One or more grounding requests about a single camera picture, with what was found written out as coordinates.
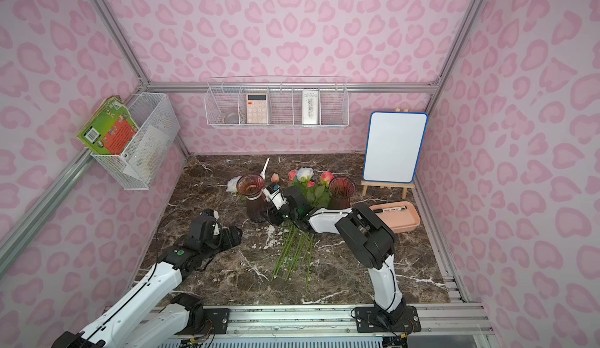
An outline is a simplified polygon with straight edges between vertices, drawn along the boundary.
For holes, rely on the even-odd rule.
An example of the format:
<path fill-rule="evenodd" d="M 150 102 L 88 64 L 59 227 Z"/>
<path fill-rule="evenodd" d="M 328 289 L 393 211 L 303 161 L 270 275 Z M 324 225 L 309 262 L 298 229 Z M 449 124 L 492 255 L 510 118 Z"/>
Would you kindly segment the pink artificial rose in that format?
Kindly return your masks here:
<path fill-rule="evenodd" d="M 334 175 L 330 171 L 324 172 L 320 176 L 320 184 L 316 191 L 317 206 L 326 208 L 331 201 L 330 183 Z"/>
<path fill-rule="evenodd" d="M 297 175 L 297 171 L 296 170 L 292 170 L 288 173 L 288 183 L 289 185 L 294 184 L 295 182 L 298 182 L 298 179 L 296 177 Z"/>

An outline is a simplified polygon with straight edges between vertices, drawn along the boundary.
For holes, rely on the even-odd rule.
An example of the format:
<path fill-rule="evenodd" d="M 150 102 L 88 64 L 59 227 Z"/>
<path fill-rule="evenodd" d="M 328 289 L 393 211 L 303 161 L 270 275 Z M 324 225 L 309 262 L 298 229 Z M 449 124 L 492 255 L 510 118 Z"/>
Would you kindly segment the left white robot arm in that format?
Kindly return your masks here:
<path fill-rule="evenodd" d="M 195 271 L 242 243 L 242 230 L 223 227 L 218 213 L 204 210 L 186 234 L 156 256 L 148 273 L 109 310 L 80 332 L 64 332 L 54 347 L 158 347 L 180 332 L 211 335 L 218 326 L 206 316 L 202 299 L 190 293 L 173 297 L 158 315 L 143 319 Z"/>

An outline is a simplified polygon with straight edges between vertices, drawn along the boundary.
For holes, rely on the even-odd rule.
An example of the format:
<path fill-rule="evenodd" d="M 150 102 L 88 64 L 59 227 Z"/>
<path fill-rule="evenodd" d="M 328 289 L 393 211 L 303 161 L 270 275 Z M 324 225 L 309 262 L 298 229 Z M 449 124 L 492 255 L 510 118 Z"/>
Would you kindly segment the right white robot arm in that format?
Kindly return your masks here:
<path fill-rule="evenodd" d="M 340 235 L 361 265 L 367 268 L 374 290 L 374 311 L 369 319 L 391 329 L 407 315 L 407 305 L 395 276 L 397 235 L 367 207 L 356 204 L 345 209 L 311 207 L 298 186 L 269 186 L 262 191 L 267 201 L 267 221 L 280 225 L 290 221 L 308 233 Z"/>

